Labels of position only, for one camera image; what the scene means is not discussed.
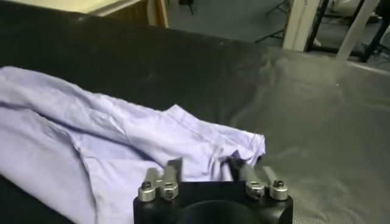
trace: metal clamp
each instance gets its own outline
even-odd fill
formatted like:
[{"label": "metal clamp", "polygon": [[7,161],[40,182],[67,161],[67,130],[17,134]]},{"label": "metal clamp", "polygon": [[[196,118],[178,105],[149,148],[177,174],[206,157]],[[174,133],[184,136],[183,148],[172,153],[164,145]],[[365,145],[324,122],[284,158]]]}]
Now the metal clamp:
[{"label": "metal clamp", "polygon": [[172,201],[179,194],[179,185],[176,180],[176,172],[173,166],[166,166],[163,181],[160,186],[161,197]]},{"label": "metal clamp", "polygon": [[138,188],[138,199],[143,202],[152,201],[156,198],[156,181],[158,171],[156,168],[149,168],[140,188]]},{"label": "metal clamp", "polygon": [[269,186],[269,196],[278,201],[287,200],[288,188],[283,181],[275,180],[274,183]]},{"label": "metal clamp", "polygon": [[260,181],[250,165],[243,165],[239,170],[239,176],[245,181],[245,193],[255,200],[261,199],[265,194],[266,184]]}]

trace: black metal frame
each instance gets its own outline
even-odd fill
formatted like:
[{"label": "black metal frame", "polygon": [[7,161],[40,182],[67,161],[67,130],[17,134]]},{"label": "black metal frame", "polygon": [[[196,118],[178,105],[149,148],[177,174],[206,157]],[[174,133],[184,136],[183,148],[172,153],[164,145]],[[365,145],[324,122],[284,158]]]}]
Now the black metal frame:
[{"label": "black metal frame", "polygon": [[[352,25],[352,23],[356,19],[364,1],[365,0],[360,0],[358,7],[356,8],[356,10],[352,16],[352,19],[349,22],[349,25]],[[314,39],[318,33],[319,26],[321,25],[321,21],[322,21],[323,17],[327,17],[327,15],[325,14],[325,11],[327,9],[328,3],[329,3],[329,0],[324,0],[322,2],[322,6],[321,6],[320,10],[317,13],[317,18],[314,22],[313,30],[311,31],[311,34],[308,38],[307,45],[305,48],[305,51],[307,51],[307,52],[309,52],[309,51],[322,51],[322,52],[337,54],[337,52],[339,50],[338,48],[334,48],[334,47],[314,46]],[[368,45],[368,47],[364,51],[352,51],[350,55],[354,56],[354,57],[358,57],[360,62],[367,62],[368,59],[370,58],[370,56],[376,50],[377,46],[379,45],[379,42],[380,42],[382,36],[386,33],[386,29],[389,27],[389,25],[390,25],[390,19],[383,18],[379,30],[375,34],[374,38],[372,39],[372,41]]]}]

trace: metal stand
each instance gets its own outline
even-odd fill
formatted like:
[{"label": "metal stand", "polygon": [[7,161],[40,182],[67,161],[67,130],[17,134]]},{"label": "metal stand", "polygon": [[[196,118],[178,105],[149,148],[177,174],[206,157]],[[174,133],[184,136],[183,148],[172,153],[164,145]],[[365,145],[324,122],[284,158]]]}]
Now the metal stand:
[{"label": "metal stand", "polygon": [[285,2],[282,1],[281,3],[277,4],[275,7],[273,7],[272,9],[270,9],[268,12],[266,12],[266,16],[268,16],[271,12],[273,12],[274,10],[276,9],[279,9],[280,11],[282,11],[283,13],[287,13],[286,10],[280,8],[280,6],[282,6]]},{"label": "metal stand", "polygon": [[193,10],[192,4],[188,3],[188,7],[190,8],[191,15],[194,15],[194,10]]},{"label": "metal stand", "polygon": [[[360,0],[358,7],[355,10],[355,13],[353,14],[349,24],[352,24],[354,20],[356,19],[357,14],[359,13],[363,3],[365,0]],[[322,52],[328,52],[332,54],[337,54],[339,49],[334,47],[326,47],[326,46],[314,46],[314,39],[318,33],[319,26],[321,25],[321,21],[323,17],[329,17],[329,15],[325,14],[325,11],[327,9],[329,0],[324,0],[322,2],[322,6],[319,9],[317,13],[317,18],[313,25],[313,30],[311,31],[311,34],[308,38],[307,45],[306,45],[306,51],[322,51]],[[371,43],[368,45],[365,51],[352,51],[351,56],[358,57],[360,62],[367,62],[372,53],[375,51],[377,46],[379,45],[379,42],[382,38],[382,36],[386,33],[387,27],[390,25],[390,19],[387,18],[387,16],[383,17],[382,24],[378,30],[378,32],[375,34],[374,39],[371,41]]]},{"label": "metal stand", "polygon": [[367,62],[368,61],[368,59],[371,57],[371,55],[376,50],[377,46],[379,45],[380,40],[382,39],[383,35],[386,33],[386,30],[389,26],[390,26],[390,18],[383,17],[383,21],[379,27],[378,32],[375,34],[370,45],[368,45],[368,47],[364,51],[364,55],[360,58],[360,62]]},{"label": "metal stand", "polygon": [[276,38],[276,39],[283,39],[283,37],[280,37],[279,34],[283,34],[284,29],[278,30],[272,34],[266,35],[265,37],[262,37],[255,41],[255,43],[259,43],[267,38]]},{"label": "metal stand", "polygon": [[179,5],[188,5],[191,11],[191,15],[194,15],[193,3],[194,0],[179,0]]}]

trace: floor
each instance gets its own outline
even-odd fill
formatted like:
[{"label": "floor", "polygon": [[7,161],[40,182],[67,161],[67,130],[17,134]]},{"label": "floor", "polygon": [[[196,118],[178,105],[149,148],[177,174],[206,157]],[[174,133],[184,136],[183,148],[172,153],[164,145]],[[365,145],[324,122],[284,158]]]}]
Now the floor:
[{"label": "floor", "polygon": [[[167,5],[169,25],[172,29],[202,33],[253,43],[255,40],[284,28],[287,15],[274,10],[266,12],[281,0],[194,0],[194,15],[187,5],[169,0]],[[362,49],[375,35],[378,24],[370,24],[357,45]],[[323,46],[340,47],[348,26],[335,19],[323,19],[317,39]],[[281,40],[268,38],[261,42],[281,46]],[[368,64],[390,71],[390,57],[380,54],[371,57]]]}]

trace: black table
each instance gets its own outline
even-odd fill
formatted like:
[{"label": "black table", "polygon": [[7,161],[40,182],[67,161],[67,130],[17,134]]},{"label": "black table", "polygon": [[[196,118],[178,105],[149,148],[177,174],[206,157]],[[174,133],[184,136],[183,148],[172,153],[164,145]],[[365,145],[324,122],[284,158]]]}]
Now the black table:
[{"label": "black table", "polygon": [[[296,223],[390,219],[390,76],[384,71],[5,2],[0,64],[158,110],[177,103],[200,119],[264,134],[261,165],[289,185]],[[7,204],[0,219],[67,222],[5,178],[0,189],[0,205]]]}]

